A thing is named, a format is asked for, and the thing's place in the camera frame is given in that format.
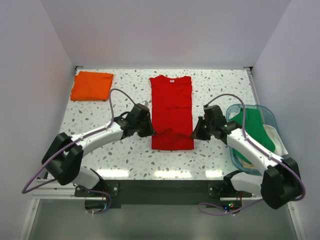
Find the red t shirt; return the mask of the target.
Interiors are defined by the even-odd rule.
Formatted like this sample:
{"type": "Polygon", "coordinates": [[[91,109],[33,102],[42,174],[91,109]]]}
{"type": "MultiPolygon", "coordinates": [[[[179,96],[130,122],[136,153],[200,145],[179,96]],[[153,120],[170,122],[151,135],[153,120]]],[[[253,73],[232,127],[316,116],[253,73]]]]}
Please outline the red t shirt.
{"type": "Polygon", "coordinates": [[[192,78],[151,77],[151,121],[156,132],[151,148],[159,151],[194,149],[192,78]]]}

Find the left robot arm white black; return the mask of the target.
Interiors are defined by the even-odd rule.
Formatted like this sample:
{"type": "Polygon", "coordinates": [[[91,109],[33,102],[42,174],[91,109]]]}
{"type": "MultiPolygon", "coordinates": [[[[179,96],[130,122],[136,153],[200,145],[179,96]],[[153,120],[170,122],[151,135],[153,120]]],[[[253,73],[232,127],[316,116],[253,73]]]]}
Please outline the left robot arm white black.
{"type": "Polygon", "coordinates": [[[93,169],[82,166],[83,158],[94,150],[134,134],[149,137],[156,134],[148,107],[137,103],[131,111],[113,116],[105,125],[69,136],[58,134],[44,155],[41,164],[62,186],[75,184],[99,196],[107,191],[104,179],[93,169]]]}

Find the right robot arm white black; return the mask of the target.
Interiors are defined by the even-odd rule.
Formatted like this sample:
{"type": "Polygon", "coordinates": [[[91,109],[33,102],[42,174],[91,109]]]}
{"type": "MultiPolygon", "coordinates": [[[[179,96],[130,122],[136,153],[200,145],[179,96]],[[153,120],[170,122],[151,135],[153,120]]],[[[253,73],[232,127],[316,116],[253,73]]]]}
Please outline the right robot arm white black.
{"type": "Polygon", "coordinates": [[[235,121],[227,121],[218,105],[204,105],[204,115],[198,122],[191,138],[209,141],[212,137],[240,152],[258,170],[251,175],[235,170],[224,176],[222,191],[230,197],[247,192],[262,197],[272,209],[278,209],[291,201],[301,200],[306,189],[303,186],[297,162],[267,150],[254,140],[235,121]]]}

